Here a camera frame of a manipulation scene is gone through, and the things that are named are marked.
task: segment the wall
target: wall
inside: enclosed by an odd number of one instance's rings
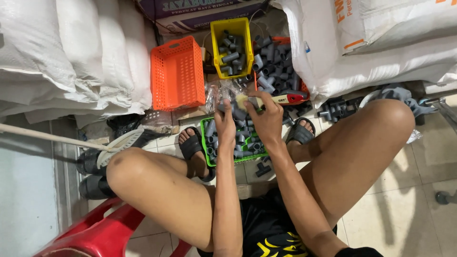
[[[21,114],[5,124],[50,133]],[[51,142],[0,133],[0,174],[0,255],[30,257],[58,234]]]

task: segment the leg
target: leg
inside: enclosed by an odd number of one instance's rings
[[[414,116],[407,105],[382,99],[339,121],[307,145],[289,142],[294,162],[314,157],[300,174],[330,226],[379,178],[413,129]]]
[[[180,135],[180,143],[193,135]],[[106,176],[111,189],[125,202],[151,218],[180,239],[212,252],[211,237],[214,187],[189,178],[208,174],[202,152],[190,161],[129,148],[116,154]]]

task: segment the orange plastic crate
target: orange plastic crate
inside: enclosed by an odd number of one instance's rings
[[[275,45],[284,45],[284,44],[289,44],[290,43],[290,37],[271,37],[273,39],[273,43]],[[255,83],[255,90],[257,90],[257,74],[255,73],[254,70],[252,70],[252,75],[254,76],[254,83]],[[306,92],[308,93],[308,97],[300,102],[296,102],[296,103],[293,103],[293,104],[282,104],[282,105],[295,105],[295,104],[300,104],[304,101],[307,101],[309,100],[309,90],[308,90],[308,87],[306,86],[306,84],[303,82],[302,79],[300,79],[300,83],[301,83],[301,86],[300,86],[300,91],[301,92]]]
[[[174,111],[205,104],[202,51],[194,37],[152,49],[151,93],[154,110]]]

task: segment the green plastic basket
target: green plastic basket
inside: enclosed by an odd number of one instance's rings
[[[215,167],[216,163],[214,161],[210,161],[209,160],[209,156],[206,153],[207,146],[206,146],[206,140],[205,140],[205,126],[204,126],[205,121],[209,122],[212,119],[214,119],[214,118],[210,117],[210,118],[205,118],[205,119],[201,120],[200,121],[200,128],[202,129],[202,145],[203,145],[203,149],[205,150],[206,163],[210,167]],[[252,132],[252,136],[253,137],[257,136],[257,133],[256,132]],[[246,144],[251,143],[251,137],[246,138],[245,142],[246,142]],[[242,146],[243,151],[247,151],[248,150],[248,146],[246,144]],[[268,153],[265,150],[265,153],[258,154],[258,155],[251,155],[251,156],[243,157],[243,158],[238,158],[238,159],[235,159],[234,162],[238,163],[238,162],[253,161],[254,159],[257,159],[259,157],[264,157],[264,156],[267,156],[267,155],[268,155]]]

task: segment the yellow plastic bin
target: yellow plastic bin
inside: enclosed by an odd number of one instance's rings
[[[230,34],[240,35],[244,37],[246,66],[244,67],[244,70],[238,75],[229,76],[227,72],[221,72],[221,66],[223,65],[221,58],[226,56],[227,53],[219,54],[218,38],[222,37],[222,33],[224,30],[228,30]],[[214,66],[218,70],[219,78],[234,79],[251,74],[251,67],[252,62],[254,61],[254,55],[252,53],[251,35],[249,31],[248,18],[237,18],[211,22],[211,38],[213,40]]]

